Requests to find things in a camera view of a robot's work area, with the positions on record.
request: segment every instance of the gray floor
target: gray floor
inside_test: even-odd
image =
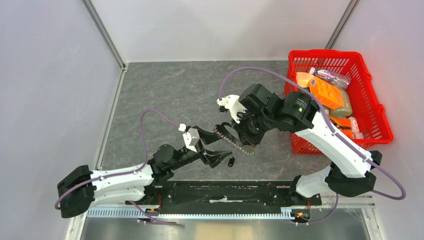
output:
[[[311,219],[329,210],[312,209]],[[177,226],[143,225],[130,218],[87,218],[82,240],[369,240],[361,209],[338,209],[325,222],[296,227],[271,219],[165,219]]]
[[[130,63],[123,80],[112,127],[103,157],[103,170],[140,164],[144,159],[140,138],[140,115],[146,109],[156,109],[177,123],[212,131],[215,124],[229,122],[230,113],[218,111],[217,98],[222,79],[235,68],[264,67],[286,75],[287,61],[201,61]],[[236,73],[227,82],[224,94],[240,95],[251,84],[260,83],[270,91],[284,96],[284,82],[261,71]],[[183,146],[182,133],[155,113],[144,119],[149,158],[162,144]],[[231,150],[223,141],[206,146],[209,150]],[[214,169],[199,160],[175,171],[175,180],[292,180],[327,166],[325,156],[295,155],[290,135],[268,132],[253,157],[234,150],[232,168],[227,161]]]

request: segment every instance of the black bracket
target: black bracket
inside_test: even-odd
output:
[[[325,182],[335,193],[352,198],[374,189],[377,178],[371,172],[367,172],[365,177],[349,178],[334,163],[330,166],[332,170],[325,178]]]
[[[68,176],[57,184],[57,192],[59,197],[62,196],[66,191],[73,188],[75,185],[80,184],[84,181],[90,180],[90,175],[93,172],[89,170],[88,165],[82,165],[73,170]],[[67,195],[60,202],[60,214],[62,218],[72,218],[86,212],[90,204],[95,200],[94,191],[96,186],[88,183],[83,185],[69,195]]]
[[[371,158],[374,163],[376,163],[378,166],[382,163],[383,154],[381,152],[375,150],[375,151],[369,151],[371,153]]]
[[[219,106],[219,111],[221,113],[226,113],[226,112],[228,112],[228,109],[226,109],[224,106]]]
[[[319,194],[293,201],[291,181],[166,181],[146,188],[146,196],[161,195],[163,214],[280,214],[281,208],[322,205]],[[154,205],[145,197],[136,203]]]
[[[206,145],[212,144],[221,139],[220,136],[218,136],[216,133],[205,131],[198,126],[194,126],[193,128],[197,129],[200,140],[202,140],[202,142]]]

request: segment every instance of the red basket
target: red basket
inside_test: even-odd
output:
[[[287,78],[296,82],[296,72],[308,72],[311,67],[325,68],[351,78],[346,92],[350,97],[353,116],[364,137],[364,139],[353,139],[357,145],[366,149],[393,141],[385,109],[377,100],[371,85],[371,74],[361,54],[354,51],[324,49],[293,50],[288,54]],[[288,83],[284,86],[286,95],[297,90]],[[293,133],[291,147],[295,154],[322,154],[314,145]]]

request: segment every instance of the orange package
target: orange package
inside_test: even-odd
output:
[[[338,128],[344,135],[348,138],[353,139],[352,137],[352,122],[349,118],[340,118],[340,117],[329,117],[330,122]]]
[[[345,105],[340,89],[319,77],[315,77],[309,82],[309,90],[322,105],[330,109],[337,109]]]

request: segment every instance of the white wall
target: white wall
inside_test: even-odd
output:
[[[56,184],[93,164],[119,73],[81,1],[0,1],[0,239],[65,237]]]
[[[375,196],[380,227],[389,240],[423,239],[423,9],[421,0],[361,1],[335,45],[364,57],[395,137],[392,144],[375,147],[383,153],[382,166],[407,193],[403,201]],[[376,189],[400,195],[382,174],[377,174]]]
[[[287,60],[324,48],[349,0],[93,0],[125,62]]]

